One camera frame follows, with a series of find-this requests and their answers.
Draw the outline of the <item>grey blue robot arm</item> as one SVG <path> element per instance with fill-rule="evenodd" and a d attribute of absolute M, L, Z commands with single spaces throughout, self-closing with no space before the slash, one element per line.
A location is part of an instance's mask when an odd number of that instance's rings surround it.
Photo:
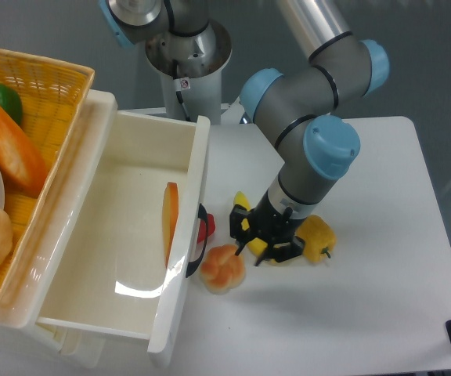
<path fill-rule="evenodd" d="M 240 248 L 262 240 L 259 261 L 285 262 L 302 254 L 305 242 L 297 229 L 360 150 L 355 129 L 333 111 L 383 85 L 390 65 L 380 45 L 354 36 L 332 1 L 278 6 L 308 66 L 291 78 L 260 70 L 240 91 L 245 118 L 258 126 L 283 167 L 254 208 L 233 207 L 229 231 Z M 205 1 L 101 1 L 99 7 L 120 45 L 145 45 L 169 118 L 220 118 L 221 73 L 232 46 Z"/>

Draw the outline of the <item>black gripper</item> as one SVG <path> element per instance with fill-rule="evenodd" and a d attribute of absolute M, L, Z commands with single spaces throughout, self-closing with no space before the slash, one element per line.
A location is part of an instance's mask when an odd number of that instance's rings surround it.
<path fill-rule="evenodd" d="M 266 260 L 281 263 L 302 255 L 305 242 L 295 232 L 307 217 L 308 205 L 278 188 L 268 190 L 251 211 L 240 204 L 233 205 L 229 235 L 236 241 L 235 256 L 248 243 L 261 250 L 255 266 Z"/>

